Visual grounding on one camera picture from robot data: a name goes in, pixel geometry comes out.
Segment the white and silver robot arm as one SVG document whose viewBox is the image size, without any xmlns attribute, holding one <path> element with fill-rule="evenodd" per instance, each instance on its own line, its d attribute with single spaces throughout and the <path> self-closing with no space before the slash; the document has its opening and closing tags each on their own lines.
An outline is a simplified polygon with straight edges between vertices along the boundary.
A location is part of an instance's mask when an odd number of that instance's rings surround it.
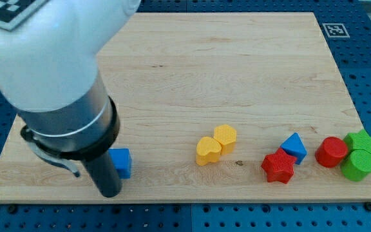
<svg viewBox="0 0 371 232">
<path fill-rule="evenodd" d="M 139 0 L 0 1 L 0 92 L 55 151 L 78 151 L 109 128 L 96 55 Z"/>
</svg>

